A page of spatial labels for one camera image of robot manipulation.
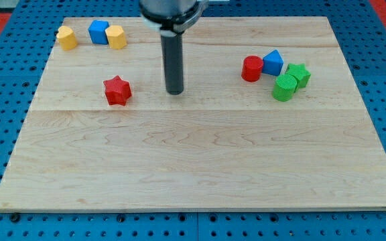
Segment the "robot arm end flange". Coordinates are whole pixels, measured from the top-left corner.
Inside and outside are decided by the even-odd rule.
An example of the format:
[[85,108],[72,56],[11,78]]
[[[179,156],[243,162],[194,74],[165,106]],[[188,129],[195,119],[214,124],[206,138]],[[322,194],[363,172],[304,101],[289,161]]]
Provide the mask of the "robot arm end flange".
[[175,37],[192,27],[208,4],[208,0],[140,0],[139,10],[146,26],[162,37]]

